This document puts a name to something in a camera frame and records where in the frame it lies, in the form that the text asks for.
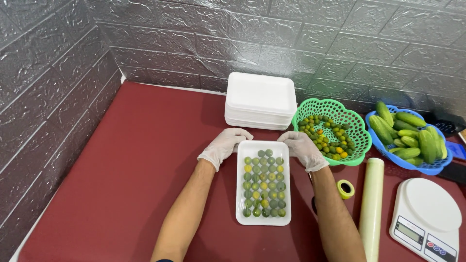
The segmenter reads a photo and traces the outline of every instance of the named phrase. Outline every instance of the lime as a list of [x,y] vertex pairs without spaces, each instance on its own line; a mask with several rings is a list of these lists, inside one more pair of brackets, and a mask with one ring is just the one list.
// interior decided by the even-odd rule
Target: lime
[[270,210],[270,215],[271,215],[272,217],[278,216],[278,210],[276,210],[276,209]]
[[244,178],[244,180],[246,180],[246,181],[251,180],[251,173],[247,173],[247,172],[244,173],[243,178]]
[[259,178],[261,181],[267,180],[267,175],[265,173],[260,173]]
[[269,173],[269,174],[268,174],[268,180],[274,181],[274,180],[275,180],[275,173],[273,173],[273,172],[272,172],[272,173]]
[[249,208],[245,208],[243,210],[243,216],[250,217],[251,216],[251,210]]
[[285,163],[285,161],[283,160],[283,158],[275,158],[275,163],[277,163],[277,165],[283,165],[283,163]]
[[265,150],[265,155],[266,156],[271,157],[273,154],[274,154],[274,152],[272,151],[272,149]]
[[285,191],[286,188],[287,188],[287,186],[285,185],[285,183],[283,183],[283,182],[278,182],[277,183],[278,191],[280,191],[280,192]]
[[267,165],[267,158],[260,158],[260,159],[259,159],[259,163],[260,163],[261,165]]
[[259,217],[259,216],[260,216],[260,209],[255,208],[255,209],[253,210],[253,216]]
[[246,190],[243,195],[246,199],[250,199],[253,196],[253,192],[251,190]]
[[244,181],[244,182],[243,182],[243,188],[244,188],[244,190],[249,190],[249,189],[251,189],[251,183],[250,183],[250,182],[247,182],[247,181]]
[[273,158],[273,157],[267,158],[267,163],[268,163],[269,165],[275,164],[275,158]]
[[262,190],[266,190],[267,189],[267,182],[261,182],[259,187],[262,189]]
[[253,158],[253,165],[259,164],[259,158]]
[[277,188],[277,184],[275,182],[269,182],[268,188],[270,188],[270,190],[275,190]]
[[265,190],[262,191],[262,192],[260,193],[260,197],[261,197],[262,199],[267,199],[267,198],[268,198],[268,192],[265,191]]
[[260,167],[260,171],[261,171],[262,173],[267,173],[267,171],[268,171],[268,166],[266,166],[266,165],[261,166],[261,167]]
[[262,210],[262,216],[263,216],[263,217],[268,217],[268,216],[270,216],[270,209],[264,208],[264,209]]
[[275,190],[270,190],[270,191],[268,192],[268,197],[269,197],[270,199],[276,199],[276,198],[277,198],[277,192],[275,192]]
[[251,179],[253,180],[253,182],[258,182],[260,180],[260,177],[258,174],[254,174],[251,176]]
[[260,172],[260,167],[258,165],[253,166],[253,173],[258,174]]
[[270,200],[270,202],[268,203],[270,208],[277,208],[278,207],[278,201],[275,200],[275,199],[272,199]]
[[285,208],[287,204],[283,200],[278,200],[278,208]]
[[278,216],[284,217],[286,214],[287,214],[287,213],[285,212],[284,209],[279,209],[279,210],[278,210]]
[[268,166],[268,171],[269,171],[269,172],[273,173],[273,172],[275,172],[276,170],[277,170],[277,167],[276,167],[276,166],[274,166],[274,165],[269,165],[269,166]]
[[278,197],[278,199],[280,199],[280,200],[285,199],[285,192],[278,192],[277,197]]
[[257,190],[259,189],[259,183],[254,182],[254,183],[251,185],[251,189],[254,190],[254,191],[257,191]]
[[259,199],[259,197],[260,197],[259,192],[258,192],[258,191],[254,191],[254,192],[253,192],[253,198],[254,198],[254,199]]
[[246,199],[246,201],[244,201],[244,206],[245,206],[246,208],[252,207],[252,206],[253,206],[253,201],[250,200],[250,199]]
[[259,199],[255,199],[253,201],[253,207],[260,207],[260,200]]
[[250,157],[245,157],[245,158],[244,158],[244,163],[245,163],[245,164],[249,165],[249,164],[252,163],[252,162],[253,162],[253,160],[252,160]]
[[263,208],[267,208],[268,207],[268,200],[267,199],[263,199],[261,202],[260,202],[260,205],[263,207]]
[[285,176],[282,173],[277,174],[277,180],[278,181],[283,181],[285,179]]

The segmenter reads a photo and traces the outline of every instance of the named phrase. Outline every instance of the blue plastic basket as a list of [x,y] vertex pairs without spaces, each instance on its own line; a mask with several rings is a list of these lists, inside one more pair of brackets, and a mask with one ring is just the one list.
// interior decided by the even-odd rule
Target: blue plastic basket
[[[387,105],[387,107],[390,113],[406,112],[406,113],[413,114],[417,117],[420,117],[421,119],[424,119],[420,114],[412,110],[409,110],[409,109],[398,109],[396,106],[393,106],[393,105]],[[437,175],[438,173],[440,173],[443,170],[443,167],[448,165],[452,161],[453,154],[448,148],[446,149],[447,157],[445,159],[437,159],[433,164],[422,163],[419,166],[412,165],[404,161],[403,159],[397,157],[393,153],[388,152],[369,124],[369,117],[372,115],[377,115],[377,113],[375,111],[372,111],[371,113],[366,115],[366,123],[369,128],[369,134],[372,137],[372,144],[377,148],[377,150],[382,155],[384,155],[384,157],[390,159],[393,163],[397,164],[398,166],[405,168],[405,169],[419,170],[420,172],[426,175],[433,176],[433,175]],[[441,135],[443,140],[445,141],[445,136],[442,134],[442,132],[437,127],[435,126],[433,127],[435,128],[435,130],[437,130],[437,133]],[[394,148],[394,147],[396,147],[394,144],[391,144],[388,146],[389,149]]]

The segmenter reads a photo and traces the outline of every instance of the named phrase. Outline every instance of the blue object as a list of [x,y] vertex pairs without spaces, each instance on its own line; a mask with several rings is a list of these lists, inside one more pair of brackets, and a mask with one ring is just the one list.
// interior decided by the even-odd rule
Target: blue object
[[466,160],[466,151],[462,145],[447,141],[445,146],[452,151],[454,158]]
[[[420,114],[418,114],[418,113],[416,113],[416,112],[414,112],[412,110],[409,110],[409,109],[398,109],[398,107],[393,106],[393,105],[387,105],[387,107],[388,107],[388,110],[390,111],[390,113],[406,112],[406,113],[413,114],[413,115],[421,118],[422,120],[424,119],[422,117],[422,115],[420,115]],[[377,148],[377,150],[384,157],[390,159],[393,163],[397,164],[398,166],[400,166],[402,168],[405,168],[405,169],[418,170],[418,171],[420,171],[420,172],[422,172],[422,173],[424,173],[426,175],[433,176],[433,175],[437,175],[438,173],[440,173],[443,170],[443,167],[448,165],[452,161],[453,153],[448,147],[446,149],[447,157],[445,159],[437,159],[437,160],[435,160],[435,162],[433,164],[422,163],[419,166],[415,166],[413,164],[410,164],[410,163],[404,161],[403,159],[397,157],[396,155],[388,152],[385,149],[385,146],[380,141],[380,139],[375,134],[374,130],[370,127],[369,117],[373,116],[373,115],[377,115],[377,113],[375,111],[372,111],[372,112],[370,112],[369,114],[366,115],[366,123],[367,123],[367,126],[369,128],[369,130],[368,130],[369,134],[372,137],[372,144]],[[442,132],[437,127],[435,127],[434,125],[431,125],[431,124],[427,124],[426,126],[433,126],[435,128],[435,130],[437,130],[437,133],[445,141],[445,136],[442,134]],[[388,146],[389,149],[394,148],[394,147],[396,147],[394,144],[391,144],[391,145]]]

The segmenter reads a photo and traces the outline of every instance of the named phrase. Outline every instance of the green plastic basket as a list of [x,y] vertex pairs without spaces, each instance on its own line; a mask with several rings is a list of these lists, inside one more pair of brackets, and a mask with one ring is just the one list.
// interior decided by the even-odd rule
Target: green plastic basket
[[[344,105],[336,100],[310,98],[301,103],[291,120],[291,124],[293,124],[295,131],[298,131],[298,122],[309,115],[326,115],[333,119],[336,124],[348,123],[350,126],[346,133],[353,139],[356,150],[353,152],[353,155],[347,156],[339,161],[325,157],[330,165],[354,166],[362,163],[366,152],[369,151],[372,145],[372,138],[365,129],[362,117],[352,110],[345,109]],[[324,127],[323,123],[322,121],[320,124],[315,124],[314,128],[316,130],[322,129],[324,135],[329,138],[330,142],[338,141],[333,131],[330,128]]]

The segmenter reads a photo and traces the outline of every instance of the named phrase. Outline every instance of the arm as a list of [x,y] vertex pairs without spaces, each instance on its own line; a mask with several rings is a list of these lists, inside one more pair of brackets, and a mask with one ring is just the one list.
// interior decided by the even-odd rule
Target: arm
[[214,174],[212,163],[200,159],[164,219],[151,262],[160,259],[183,260],[201,221]]
[[330,262],[365,262],[363,242],[328,166],[311,172],[319,233]]
[[329,163],[302,132],[286,132],[278,141],[290,148],[310,173],[323,250],[330,262],[366,262],[363,243],[336,188]]
[[164,219],[151,262],[160,259],[183,261],[198,230],[215,172],[232,154],[235,144],[246,139],[253,139],[246,130],[227,128],[199,155],[194,172]]

